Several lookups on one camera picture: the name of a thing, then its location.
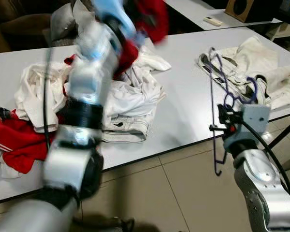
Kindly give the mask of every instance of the tile floor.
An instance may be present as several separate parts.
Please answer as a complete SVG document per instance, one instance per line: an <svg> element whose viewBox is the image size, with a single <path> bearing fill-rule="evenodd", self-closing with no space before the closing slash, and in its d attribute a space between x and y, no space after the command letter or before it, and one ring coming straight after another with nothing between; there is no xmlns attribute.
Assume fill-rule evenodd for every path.
<svg viewBox="0 0 290 232"><path fill-rule="evenodd" d="M263 136L269 143L290 118L269 124ZM223 155L218 139L218 155ZM290 158L290 134L275 148L281 162ZM250 232L244 197L233 178L228 156L221 177L213 171L212 143L147 159L103 174L100 191L82 202L77 217L135 218L139 232ZM14 202L0 205L0 218ZM71 232L82 232L76 226Z"/></svg>

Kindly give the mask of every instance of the brown sofa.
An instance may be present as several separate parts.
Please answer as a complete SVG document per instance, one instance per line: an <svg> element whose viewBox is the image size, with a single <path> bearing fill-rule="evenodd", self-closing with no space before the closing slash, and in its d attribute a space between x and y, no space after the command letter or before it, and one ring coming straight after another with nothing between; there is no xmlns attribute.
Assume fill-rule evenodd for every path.
<svg viewBox="0 0 290 232"><path fill-rule="evenodd" d="M43 31L70 0L0 0L0 30L13 51L47 47Z"/></svg>

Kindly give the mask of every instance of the white table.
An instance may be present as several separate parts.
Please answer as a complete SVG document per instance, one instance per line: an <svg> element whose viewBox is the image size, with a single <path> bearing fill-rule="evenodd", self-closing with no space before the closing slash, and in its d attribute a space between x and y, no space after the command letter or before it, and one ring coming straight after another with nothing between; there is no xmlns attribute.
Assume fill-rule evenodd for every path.
<svg viewBox="0 0 290 232"><path fill-rule="evenodd" d="M165 2L181 13L186 18L190 19L203 30L216 30L235 27L246 27L258 24L281 23L278 19L266 22L242 23L241 21L224 13L224 9L215 9L202 0L165 0ZM207 22L204 22L205 17L212 17L223 22L223 25L216 27Z"/></svg>
<svg viewBox="0 0 290 232"><path fill-rule="evenodd" d="M103 143L104 168L114 168L211 138L212 133L208 130L211 124L209 78L196 66L195 58L211 46L216 49L238 46L253 35L278 52L279 65L290 64L290 52L247 28L169 36L156 51L171 63L172 69L155 74L167 97L158 105L149 138L141 144ZM62 61L73 52L73 46L57 47L53 60ZM0 54L0 106L14 108L13 95L19 86L22 70L34 62L43 61L44 57L45 49ZM215 85L214 94L215 104L222 102L222 88ZM288 114L290 106L285 106L272 111L270 118ZM21 178L7 180L0 177L0 200L40 188L40 170L41 163L36 162L30 173Z"/></svg>

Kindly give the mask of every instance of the clothes pile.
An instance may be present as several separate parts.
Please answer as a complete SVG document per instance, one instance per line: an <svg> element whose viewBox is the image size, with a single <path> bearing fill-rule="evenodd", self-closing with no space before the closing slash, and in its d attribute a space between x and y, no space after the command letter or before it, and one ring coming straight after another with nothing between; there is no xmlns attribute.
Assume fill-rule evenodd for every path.
<svg viewBox="0 0 290 232"><path fill-rule="evenodd" d="M256 37L251 37L238 47L217 51L222 61L222 71L228 80L229 89L244 99L251 97L254 86L247 77L255 79L258 90L258 104L266 104L272 109L290 104L290 65L278 67L278 55L265 47ZM198 65L209 75L212 65L212 78L225 88L225 81L220 72L217 59L212 60L208 54L198 57Z"/></svg>
<svg viewBox="0 0 290 232"><path fill-rule="evenodd" d="M73 58L51 62L47 89L47 122L51 141L58 124L64 120L60 110L66 103L65 83ZM158 102L165 96L163 87L150 74L166 71L171 66L146 47L138 58L111 84L104 108L103 140L106 142L142 142L155 116ZM28 173L35 160L47 154L43 122L43 88L45 63L32 64L22 73L20 88L15 93L16 109L0 107L1 177L18 178Z"/></svg>

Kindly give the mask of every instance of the black cable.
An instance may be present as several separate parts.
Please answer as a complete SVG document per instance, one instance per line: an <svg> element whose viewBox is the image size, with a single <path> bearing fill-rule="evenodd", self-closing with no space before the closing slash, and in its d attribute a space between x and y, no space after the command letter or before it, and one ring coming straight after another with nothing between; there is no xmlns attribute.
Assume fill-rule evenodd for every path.
<svg viewBox="0 0 290 232"><path fill-rule="evenodd" d="M276 164L279 172L281 173L283 179L286 182L287 185L287 192L290 194L290 181L289 178L285 172L285 170L283 169L283 167L281 166L279 160L277 159L277 157L275 156L275 154L273 153L273 151L270 149L270 147L267 145L267 143L262 139L262 137L250 126L248 125L245 121L241 121L241 124L243 126L245 126L258 140L259 142L264 146L265 150L269 153L269 155L271 156L271 158L273 159L274 163Z"/></svg>
<svg viewBox="0 0 290 232"><path fill-rule="evenodd" d="M47 151L50 148L50 139L49 139L49 132L48 132L48 123L47 123L47 80L49 79L49 67L50 67L50 60L52 57L52 50L53 48L50 47L47 50L46 54L46 68L45 68L45 75L44 75L44 89L43 89L43 127L44 127L44 135L46 140L46 148Z"/></svg>

